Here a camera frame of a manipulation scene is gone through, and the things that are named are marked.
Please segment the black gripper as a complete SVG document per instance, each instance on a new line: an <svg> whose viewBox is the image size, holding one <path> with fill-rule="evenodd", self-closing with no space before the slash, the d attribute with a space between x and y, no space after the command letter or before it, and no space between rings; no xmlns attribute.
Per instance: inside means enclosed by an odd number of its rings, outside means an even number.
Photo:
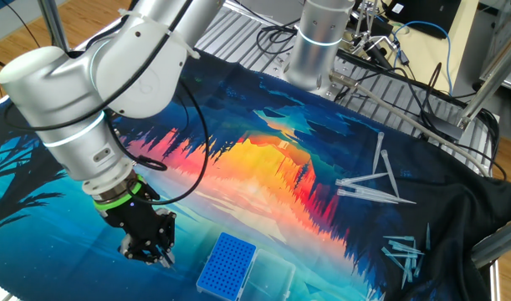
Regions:
<svg viewBox="0 0 511 301"><path fill-rule="evenodd" d="M154 210L150 204L139 202L126 191L110 199L99 201L99 213L112 227L121 227L127 233L120 243L120 254L144 263L161 262L172 266L175 256L176 214L165 208ZM150 241L133 237L154 237L158 233L158 248Z"/></svg>

